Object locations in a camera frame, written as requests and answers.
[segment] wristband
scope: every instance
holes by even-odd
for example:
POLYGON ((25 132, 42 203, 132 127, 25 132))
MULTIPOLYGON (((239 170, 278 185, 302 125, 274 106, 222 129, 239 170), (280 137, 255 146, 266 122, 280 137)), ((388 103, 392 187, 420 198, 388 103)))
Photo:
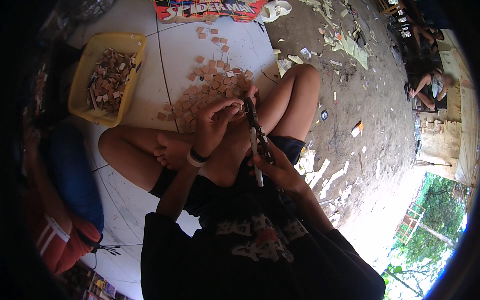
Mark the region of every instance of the wristband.
POLYGON ((196 161, 201 162, 201 163, 207 162, 207 160, 208 160, 208 157, 203 157, 203 156, 201 156, 200 154, 198 154, 198 153, 193 149, 193 147, 190 148, 190 155, 192 156, 193 159, 195 159, 196 161))
POLYGON ((201 168, 204 164, 206 164, 206 162, 200 162, 200 161, 196 160, 195 158, 193 158, 192 155, 190 154, 190 152, 187 153, 187 160, 192 166, 194 166, 196 168, 201 168))

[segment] black shorts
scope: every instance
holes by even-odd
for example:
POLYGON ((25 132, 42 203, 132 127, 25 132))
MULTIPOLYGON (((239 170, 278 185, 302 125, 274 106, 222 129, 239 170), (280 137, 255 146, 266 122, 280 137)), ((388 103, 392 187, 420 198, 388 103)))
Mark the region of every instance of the black shorts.
MULTIPOLYGON (((275 146, 285 153, 288 160, 293 165, 297 164, 300 157, 300 152, 305 146, 304 142, 283 136, 269 136, 268 138, 275 146)), ((233 195, 238 192, 245 192, 248 191, 249 188, 254 189, 258 187, 256 178, 249 175, 249 172, 253 169, 253 167, 249 167, 247 162, 248 158, 246 157, 240 165, 239 173, 235 183, 229 188, 219 187, 211 182, 211 180, 208 178, 197 175, 197 178, 193 182, 192 188, 190 189, 190 193, 183 210, 187 211, 192 216, 202 217, 202 215, 210 210, 209 203, 212 199, 224 198, 226 196, 228 197, 228 195, 233 195)), ((155 187, 153 187, 153 189, 150 191, 150 194, 158 198, 162 198, 163 194, 173 182, 176 175, 176 171, 164 168, 155 184, 155 187)))

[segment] white wristband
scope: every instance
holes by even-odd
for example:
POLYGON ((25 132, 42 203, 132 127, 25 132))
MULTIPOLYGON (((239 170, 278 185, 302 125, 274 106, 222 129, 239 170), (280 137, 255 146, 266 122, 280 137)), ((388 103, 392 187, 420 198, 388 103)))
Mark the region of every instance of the white wristband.
POLYGON ((190 155, 190 151, 187 153, 187 160, 192 166, 196 168, 201 168, 205 164, 193 159, 193 157, 190 155))

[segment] white sandal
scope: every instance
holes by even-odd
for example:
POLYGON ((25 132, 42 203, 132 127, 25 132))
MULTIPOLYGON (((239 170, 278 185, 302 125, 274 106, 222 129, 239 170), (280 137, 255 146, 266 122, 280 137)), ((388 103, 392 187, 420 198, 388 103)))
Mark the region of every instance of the white sandal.
POLYGON ((271 23, 281 16, 287 15, 292 11, 292 6, 286 1, 271 1, 267 3, 260 11, 260 16, 265 23, 271 23))

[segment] pliers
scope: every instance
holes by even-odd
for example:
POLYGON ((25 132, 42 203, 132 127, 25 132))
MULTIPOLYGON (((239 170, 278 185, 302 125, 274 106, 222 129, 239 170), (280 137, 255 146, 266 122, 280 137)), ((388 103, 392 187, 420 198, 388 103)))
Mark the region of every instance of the pliers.
MULTIPOLYGON (((275 159, 273 157, 272 149, 270 148, 270 144, 268 143, 268 139, 265 135, 264 129, 260 126, 257 117, 257 110, 255 105, 253 105, 252 99, 249 97, 243 100, 245 105, 245 113, 247 115, 248 125, 250 127, 250 143, 252 144, 252 152, 253 155, 258 155, 258 144, 257 138, 260 140, 260 145, 263 148, 265 158, 267 162, 272 165, 275 165, 275 159)), ((264 179, 262 171, 255 166, 255 176, 257 178, 258 186, 264 186, 264 179)))

